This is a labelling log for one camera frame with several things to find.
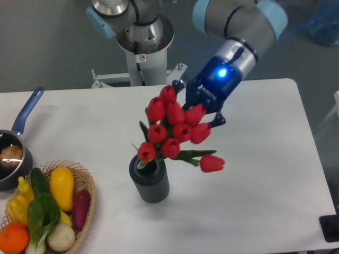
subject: warning sticker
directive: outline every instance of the warning sticker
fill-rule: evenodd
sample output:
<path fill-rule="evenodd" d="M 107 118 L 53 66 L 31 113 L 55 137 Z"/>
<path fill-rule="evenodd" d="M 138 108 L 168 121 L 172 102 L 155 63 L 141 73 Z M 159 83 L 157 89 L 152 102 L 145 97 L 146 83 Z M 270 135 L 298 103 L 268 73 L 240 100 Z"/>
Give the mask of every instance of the warning sticker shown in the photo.
<path fill-rule="evenodd" d="M 136 55 L 136 62 L 146 62 L 146 55 L 145 54 Z"/>

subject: orange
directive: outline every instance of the orange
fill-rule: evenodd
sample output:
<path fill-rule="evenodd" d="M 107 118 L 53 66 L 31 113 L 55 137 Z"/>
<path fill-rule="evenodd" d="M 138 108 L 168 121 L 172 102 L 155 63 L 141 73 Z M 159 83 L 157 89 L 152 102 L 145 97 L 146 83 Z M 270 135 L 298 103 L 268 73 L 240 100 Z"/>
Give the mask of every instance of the orange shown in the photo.
<path fill-rule="evenodd" d="M 18 254 L 23 251 L 29 241 L 25 225 L 11 223 L 0 232 L 0 250 L 6 254 Z"/>

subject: yellow bell pepper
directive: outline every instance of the yellow bell pepper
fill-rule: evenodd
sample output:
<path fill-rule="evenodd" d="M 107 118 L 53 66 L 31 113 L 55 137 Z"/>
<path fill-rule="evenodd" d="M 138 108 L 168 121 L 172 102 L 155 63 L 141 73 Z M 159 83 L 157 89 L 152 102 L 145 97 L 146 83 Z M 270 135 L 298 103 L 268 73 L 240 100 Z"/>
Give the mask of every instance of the yellow bell pepper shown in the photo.
<path fill-rule="evenodd" d="M 31 202 L 34 199 L 32 186 L 29 183 L 27 183 L 22 176 L 18 178 L 18 181 L 19 181 L 18 189 L 21 195 L 25 196 L 28 199 L 28 201 Z"/>
<path fill-rule="evenodd" d="M 7 214 L 12 223 L 28 225 L 27 212 L 30 201 L 23 195 L 16 195 L 6 203 Z"/>

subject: purple eggplant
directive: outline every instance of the purple eggplant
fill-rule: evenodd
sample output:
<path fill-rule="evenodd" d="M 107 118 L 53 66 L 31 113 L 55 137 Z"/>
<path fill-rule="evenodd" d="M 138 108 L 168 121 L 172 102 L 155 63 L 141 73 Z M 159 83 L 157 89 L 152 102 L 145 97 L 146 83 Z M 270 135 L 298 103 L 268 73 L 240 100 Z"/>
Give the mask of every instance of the purple eggplant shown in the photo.
<path fill-rule="evenodd" d="M 83 229 L 88 210 L 90 209 L 91 195 L 86 189 L 82 189 L 75 196 L 72 220 L 76 229 Z"/>

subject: tulip bouquet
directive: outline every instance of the tulip bouquet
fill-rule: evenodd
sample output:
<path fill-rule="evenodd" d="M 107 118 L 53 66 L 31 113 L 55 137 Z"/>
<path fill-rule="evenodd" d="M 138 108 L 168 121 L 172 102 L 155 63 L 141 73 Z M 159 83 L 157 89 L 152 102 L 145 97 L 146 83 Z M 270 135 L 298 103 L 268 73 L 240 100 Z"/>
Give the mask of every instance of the tulip bouquet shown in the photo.
<path fill-rule="evenodd" d="M 141 121 L 140 127 L 146 141 L 138 150 L 139 168 L 149 161 L 161 161 L 165 158 L 183 160 L 194 166 L 200 166 L 208 173 L 222 170 L 224 160 L 213 156 L 215 150 L 181 150 L 180 144 L 191 141 L 203 142 L 211 133 L 211 123 L 200 123 L 206 114 L 202 104 L 183 110 L 176 101 L 177 92 L 172 85 L 165 86 L 158 97 L 154 97 L 146 108 L 149 128 Z"/>

